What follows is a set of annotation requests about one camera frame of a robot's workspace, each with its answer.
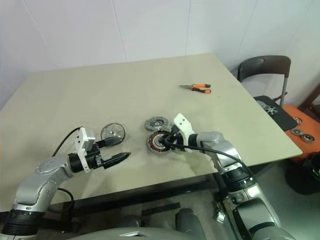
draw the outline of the chair backrest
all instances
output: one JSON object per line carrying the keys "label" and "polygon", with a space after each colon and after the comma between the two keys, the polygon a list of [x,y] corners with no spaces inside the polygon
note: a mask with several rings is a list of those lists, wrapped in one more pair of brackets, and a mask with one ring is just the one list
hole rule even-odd
{"label": "chair backrest", "polygon": [[287,56],[267,55],[252,57],[239,65],[237,79],[241,83],[244,79],[258,74],[283,74],[287,79],[290,65],[291,60]]}

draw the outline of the black folding chair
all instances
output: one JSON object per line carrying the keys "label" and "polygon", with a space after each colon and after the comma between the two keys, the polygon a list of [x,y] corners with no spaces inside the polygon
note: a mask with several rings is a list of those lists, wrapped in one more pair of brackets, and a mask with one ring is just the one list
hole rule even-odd
{"label": "black folding chair", "polygon": [[286,111],[282,109],[284,104],[285,95],[287,94],[287,82],[290,72],[291,60],[287,56],[280,55],[267,55],[267,56],[256,56],[243,61],[238,68],[237,79],[240,83],[244,79],[259,75],[259,74],[282,74],[284,75],[282,92],[279,97],[271,99],[268,96],[256,96],[254,99],[263,102],[270,109],[275,109],[275,114],[270,114],[273,120],[286,131],[297,126],[296,120],[294,120]]}

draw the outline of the black cable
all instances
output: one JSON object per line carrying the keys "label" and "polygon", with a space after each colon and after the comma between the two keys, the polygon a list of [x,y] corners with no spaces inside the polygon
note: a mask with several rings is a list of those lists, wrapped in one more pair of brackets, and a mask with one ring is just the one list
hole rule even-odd
{"label": "black cable", "polygon": [[70,205],[70,207],[68,209],[65,209],[65,210],[55,210],[55,209],[52,209],[52,208],[48,207],[48,211],[52,212],[52,213],[55,213],[55,214],[61,214],[61,213],[68,212],[68,211],[72,210],[74,208],[74,205],[75,205],[75,199],[74,199],[74,196],[72,195],[72,193],[69,192],[68,190],[64,189],[64,188],[61,188],[61,187],[59,187],[58,190],[60,190],[62,192],[65,192],[66,194],[68,194],[70,196],[71,205]]}
{"label": "black cable", "polygon": [[199,146],[189,146],[189,145],[180,145],[180,144],[174,144],[168,141],[168,138],[172,137],[172,134],[169,134],[165,139],[164,139],[164,143],[171,146],[171,147],[175,147],[175,148],[184,148],[184,149],[192,149],[192,150],[199,150],[199,151],[206,151],[206,152],[211,152],[211,153],[215,153],[215,154],[221,154],[224,155],[228,158],[231,158],[233,160],[235,160],[237,163],[241,164],[242,167],[246,170],[246,173],[250,175],[250,177],[255,177],[255,175],[252,173],[252,171],[250,170],[250,168],[244,164],[243,161],[241,161],[239,158],[236,158],[230,154],[227,154],[223,151],[219,151],[219,150],[215,150],[215,149],[211,149],[211,148],[205,148],[205,147],[199,147]]}
{"label": "black cable", "polygon": [[[75,129],[73,129],[71,132],[68,133],[67,136],[65,136],[65,138],[62,140],[62,142],[60,142],[59,146],[56,148],[56,150],[54,151],[54,153],[52,154],[52,157],[54,157],[57,152],[59,151],[59,149],[62,147],[62,145],[65,143],[65,141],[71,136],[71,134],[73,134],[74,132],[78,131],[80,129],[80,127],[77,127]],[[75,205],[75,199],[74,199],[74,196],[72,195],[71,192],[69,192],[67,189],[64,189],[62,187],[59,187],[57,190],[60,190],[62,192],[65,192],[66,194],[68,194],[71,198],[71,205],[68,209],[66,210],[54,210],[50,207],[48,207],[48,211],[49,212],[52,212],[52,213],[55,213],[55,214],[61,214],[61,213],[64,213],[64,212],[67,212],[67,211],[70,211],[74,208],[74,205]]]}
{"label": "black cable", "polygon": [[71,132],[68,133],[67,136],[65,136],[65,138],[62,140],[62,142],[60,142],[59,146],[56,148],[56,150],[54,151],[54,153],[52,154],[52,157],[54,157],[57,152],[59,151],[59,149],[61,148],[61,146],[65,143],[65,141],[70,137],[71,134],[73,134],[75,131],[78,131],[80,129],[80,126],[73,129]]}

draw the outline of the robotic arm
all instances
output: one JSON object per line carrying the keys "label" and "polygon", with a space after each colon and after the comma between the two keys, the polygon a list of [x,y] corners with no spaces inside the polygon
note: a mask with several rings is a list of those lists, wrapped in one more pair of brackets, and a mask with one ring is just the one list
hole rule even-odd
{"label": "robotic arm", "polygon": [[35,173],[25,179],[17,189],[12,209],[5,221],[0,240],[34,240],[41,219],[59,185],[81,171],[110,168],[131,153],[123,152],[103,160],[100,148],[110,146],[113,139],[95,142],[90,129],[80,127],[76,138],[76,152],[50,157],[36,167]]}
{"label": "robotic arm", "polygon": [[164,135],[161,142],[182,151],[200,150],[211,157],[228,189],[229,198],[237,205],[233,214],[238,228],[244,226],[253,240],[294,240],[280,228],[279,218],[255,177],[236,148],[220,132],[194,133],[181,113],[173,122],[171,133]]}

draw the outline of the pliers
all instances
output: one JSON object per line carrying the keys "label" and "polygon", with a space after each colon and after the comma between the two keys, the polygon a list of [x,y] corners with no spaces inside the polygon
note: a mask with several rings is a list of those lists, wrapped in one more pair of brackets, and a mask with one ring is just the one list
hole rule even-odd
{"label": "pliers", "polygon": [[210,88],[211,85],[210,84],[205,84],[205,83],[201,83],[201,84],[192,84],[192,85],[180,85],[180,87],[184,88],[184,89],[190,89],[191,91],[197,91],[203,94],[210,94],[211,90],[210,89],[200,89],[200,88]]}

